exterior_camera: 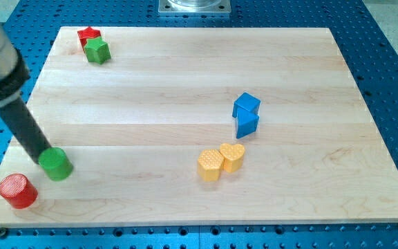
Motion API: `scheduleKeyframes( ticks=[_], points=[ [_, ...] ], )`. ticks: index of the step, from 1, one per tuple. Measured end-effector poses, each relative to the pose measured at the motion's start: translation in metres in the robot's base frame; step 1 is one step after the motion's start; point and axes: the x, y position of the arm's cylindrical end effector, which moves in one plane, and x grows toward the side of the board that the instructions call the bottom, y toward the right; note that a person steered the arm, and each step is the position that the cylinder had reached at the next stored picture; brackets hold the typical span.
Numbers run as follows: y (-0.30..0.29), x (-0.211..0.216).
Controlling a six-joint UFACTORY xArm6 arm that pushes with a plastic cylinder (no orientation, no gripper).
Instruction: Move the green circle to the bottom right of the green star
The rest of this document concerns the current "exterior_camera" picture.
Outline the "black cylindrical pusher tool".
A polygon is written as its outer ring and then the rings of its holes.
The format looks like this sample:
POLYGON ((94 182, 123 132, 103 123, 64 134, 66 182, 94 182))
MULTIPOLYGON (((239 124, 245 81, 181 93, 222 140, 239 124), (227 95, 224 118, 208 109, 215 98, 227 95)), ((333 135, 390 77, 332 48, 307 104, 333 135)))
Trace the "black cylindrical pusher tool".
POLYGON ((43 131, 33 118, 26 103, 17 97, 0 104, 0 118, 12 132, 19 144, 36 164, 41 153, 51 148, 43 131))

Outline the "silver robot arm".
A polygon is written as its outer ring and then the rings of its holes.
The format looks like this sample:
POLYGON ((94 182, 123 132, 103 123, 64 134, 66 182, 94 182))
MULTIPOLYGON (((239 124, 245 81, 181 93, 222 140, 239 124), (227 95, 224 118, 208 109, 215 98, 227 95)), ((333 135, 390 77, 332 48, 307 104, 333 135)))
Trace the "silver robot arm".
POLYGON ((0 24, 0 118, 34 163, 51 148, 44 133, 21 99, 20 90, 30 71, 0 24))

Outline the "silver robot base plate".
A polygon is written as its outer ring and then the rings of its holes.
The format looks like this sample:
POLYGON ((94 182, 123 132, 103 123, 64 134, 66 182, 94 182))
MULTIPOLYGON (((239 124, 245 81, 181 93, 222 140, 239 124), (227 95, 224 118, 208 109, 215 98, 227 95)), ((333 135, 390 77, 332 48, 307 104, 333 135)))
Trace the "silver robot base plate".
POLYGON ((158 12, 163 15, 229 14, 230 0, 159 0, 158 12))

